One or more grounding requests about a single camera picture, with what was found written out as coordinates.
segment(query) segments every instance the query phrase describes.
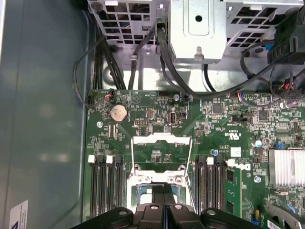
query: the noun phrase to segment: sticker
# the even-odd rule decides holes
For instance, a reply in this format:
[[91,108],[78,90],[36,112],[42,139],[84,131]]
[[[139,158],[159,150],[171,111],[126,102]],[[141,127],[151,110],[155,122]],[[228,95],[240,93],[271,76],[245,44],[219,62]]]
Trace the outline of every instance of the sticker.
[[10,227],[9,229],[26,229],[28,216],[28,203],[26,200],[23,203],[13,207],[10,210]]
[[230,154],[232,157],[241,157],[242,149],[240,147],[231,147]]
[[276,226],[273,222],[267,220],[268,228],[270,229],[281,229],[280,227]]

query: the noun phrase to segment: black ram slot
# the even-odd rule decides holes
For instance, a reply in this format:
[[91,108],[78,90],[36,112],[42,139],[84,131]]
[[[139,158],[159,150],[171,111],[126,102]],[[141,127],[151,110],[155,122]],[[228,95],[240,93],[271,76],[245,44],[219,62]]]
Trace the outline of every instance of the black ram slot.
[[208,192],[208,208],[216,207],[216,168],[215,166],[208,166],[207,172],[207,192]]
[[200,185],[201,185],[201,177],[200,177],[200,165],[198,161],[195,162],[195,207],[198,214],[201,212],[201,203],[200,203]]
[[198,214],[208,206],[207,199],[207,166],[204,158],[195,163],[195,206]]
[[107,185],[107,211],[112,210],[115,208],[113,204],[114,200],[114,172],[115,168],[113,164],[107,164],[108,170],[108,185]]
[[123,166],[121,156],[115,157],[116,166],[116,207],[122,207],[122,192],[123,192]]
[[225,181],[225,167],[216,166],[216,207],[224,210],[224,181]]
[[96,199],[97,197],[97,180],[98,180],[98,167],[92,165],[91,167],[91,198],[90,198],[90,218],[96,217]]
[[106,209],[106,188],[107,188],[107,170],[105,162],[100,163],[100,214],[103,214],[107,211]]

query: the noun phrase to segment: motherboard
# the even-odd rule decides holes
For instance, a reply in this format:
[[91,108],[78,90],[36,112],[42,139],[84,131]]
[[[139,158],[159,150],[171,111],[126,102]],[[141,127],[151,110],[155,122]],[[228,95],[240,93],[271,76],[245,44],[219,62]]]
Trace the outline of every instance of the motherboard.
[[87,113],[83,221],[120,206],[135,211],[152,201],[155,183],[171,184],[176,203],[198,214],[219,208],[272,229],[283,228],[268,214],[274,208],[305,216],[305,102],[257,108],[234,94],[91,91],[92,104],[101,99]]

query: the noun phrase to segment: usb port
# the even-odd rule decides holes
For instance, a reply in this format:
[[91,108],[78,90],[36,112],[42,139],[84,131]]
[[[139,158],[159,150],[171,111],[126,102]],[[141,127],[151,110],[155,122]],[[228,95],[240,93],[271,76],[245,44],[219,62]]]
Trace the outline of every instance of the usb port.
[[176,113],[174,111],[170,112],[170,125],[176,123]]

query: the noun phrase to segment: aluminum heatsink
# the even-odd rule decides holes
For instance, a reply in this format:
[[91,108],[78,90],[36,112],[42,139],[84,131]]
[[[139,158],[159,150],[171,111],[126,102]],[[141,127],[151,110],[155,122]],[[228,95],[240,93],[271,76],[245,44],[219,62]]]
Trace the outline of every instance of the aluminum heatsink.
[[305,186],[305,150],[269,150],[269,183]]

